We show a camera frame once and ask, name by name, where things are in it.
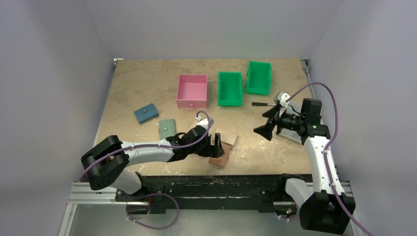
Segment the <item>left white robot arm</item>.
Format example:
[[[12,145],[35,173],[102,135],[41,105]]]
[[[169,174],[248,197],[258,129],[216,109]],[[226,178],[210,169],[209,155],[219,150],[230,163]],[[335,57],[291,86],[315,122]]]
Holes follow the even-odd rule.
[[[144,188],[140,174],[128,166],[149,162],[175,162],[195,154],[219,158],[225,153],[221,136],[214,140],[205,126],[197,125],[187,133],[181,132],[157,142],[130,143],[111,135],[81,157],[85,177],[91,190],[113,187],[133,195]]]

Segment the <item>beige card holder with strap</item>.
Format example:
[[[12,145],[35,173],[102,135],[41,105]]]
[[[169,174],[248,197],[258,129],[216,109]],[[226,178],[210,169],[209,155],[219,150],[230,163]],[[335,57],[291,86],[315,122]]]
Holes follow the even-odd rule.
[[[238,138],[238,135],[236,133],[222,129],[222,128],[216,128],[215,133],[220,134],[220,139],[223,143],[226,143],[231,146],[235,145],[236,140]]]

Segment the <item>brown card holder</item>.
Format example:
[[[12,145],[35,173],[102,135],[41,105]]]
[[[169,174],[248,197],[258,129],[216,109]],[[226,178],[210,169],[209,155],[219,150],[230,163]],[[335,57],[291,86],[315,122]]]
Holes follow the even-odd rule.
[[[225,153],[218,158],[211,157],[208,162],[214,166],[224,168],[227,165],[232,146],[226,143],[222,143],[222,148]]]

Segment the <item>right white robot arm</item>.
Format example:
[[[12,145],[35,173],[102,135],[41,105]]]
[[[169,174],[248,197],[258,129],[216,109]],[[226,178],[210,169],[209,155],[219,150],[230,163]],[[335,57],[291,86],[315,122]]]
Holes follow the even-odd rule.
[[[337,177],[332,153],[329,147],[329,128],[321,124],[320,100],[305,98],[300,114],[287,114],[283,103],[262,114],[267,118],[265,125],[254,128],[254,132],[272,140],[273,130],[284,129],[297,132],[308,153],[311,165],[313,187],[306,182],[290,177],[285,181],[284,190],[299,207],[299,220],[305,230],[329,234],[344,234],[356,203],[346,195]]]

